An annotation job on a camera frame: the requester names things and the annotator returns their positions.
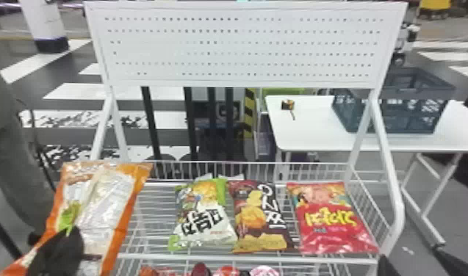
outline small object on table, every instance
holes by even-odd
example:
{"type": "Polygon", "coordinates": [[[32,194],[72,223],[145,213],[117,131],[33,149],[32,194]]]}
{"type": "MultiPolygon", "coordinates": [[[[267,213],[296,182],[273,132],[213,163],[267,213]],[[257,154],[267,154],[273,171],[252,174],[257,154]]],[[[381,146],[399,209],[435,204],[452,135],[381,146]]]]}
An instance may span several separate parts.
{"type": "Polygon", "coordinates": [[[294,104],[293,100],[285,100],[281,102],[281,110],[290,110],[290,114],[292,115],[292,119],[295,120],[294,115],[294,104]]]}

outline plastic crate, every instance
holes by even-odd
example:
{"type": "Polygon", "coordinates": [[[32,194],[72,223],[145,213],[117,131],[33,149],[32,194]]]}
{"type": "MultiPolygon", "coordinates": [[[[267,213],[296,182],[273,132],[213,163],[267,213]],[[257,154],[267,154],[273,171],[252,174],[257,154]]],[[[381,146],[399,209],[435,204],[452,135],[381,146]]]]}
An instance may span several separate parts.
{"type": "MultiPolygon", "coordinates": [[[[335,89],[333,110],[357,132],[369,90],[335,89]]],[[[394,68],[386,76],[380,106],[387,133],[432,134],[455,87],[419,68],[394,68]]],[[[374,132],[372,124],[369,132],[374,132]]]]}

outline brown snack bag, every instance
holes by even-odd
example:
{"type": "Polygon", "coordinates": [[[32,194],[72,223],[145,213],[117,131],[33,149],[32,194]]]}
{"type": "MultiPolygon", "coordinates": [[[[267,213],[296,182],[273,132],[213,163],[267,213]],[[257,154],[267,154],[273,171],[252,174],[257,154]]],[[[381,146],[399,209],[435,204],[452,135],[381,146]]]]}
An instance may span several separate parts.
{"type": "Polygon", "coordinates": [[[233,253],[292,249],[287,224],[276,201],[276,188],[258,181],[229,181],[234,198],[238,242],[233,253]]]}

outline green snack bag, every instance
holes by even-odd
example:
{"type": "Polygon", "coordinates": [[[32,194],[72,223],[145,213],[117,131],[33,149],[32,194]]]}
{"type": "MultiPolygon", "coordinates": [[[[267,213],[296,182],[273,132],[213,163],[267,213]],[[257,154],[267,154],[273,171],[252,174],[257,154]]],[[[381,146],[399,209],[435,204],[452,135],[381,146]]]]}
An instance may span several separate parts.
{"type": "Polygon", "coordinates": [[[224,178],[176,187],[178,225],[168,241],[169,251],[203,244],[233,244],[237,235],[224,209],[224,178]]]}

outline red snack bag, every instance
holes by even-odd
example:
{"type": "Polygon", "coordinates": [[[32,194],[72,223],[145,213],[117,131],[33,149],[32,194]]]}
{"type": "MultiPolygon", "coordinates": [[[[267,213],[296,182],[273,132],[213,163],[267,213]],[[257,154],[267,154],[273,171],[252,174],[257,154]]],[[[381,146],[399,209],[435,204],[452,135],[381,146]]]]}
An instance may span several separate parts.
{"type": "Polygon", "coordinates": [[[299,221],[303,254],[379,252],[342,182],[288,183],[287,189],[299,221]]]}

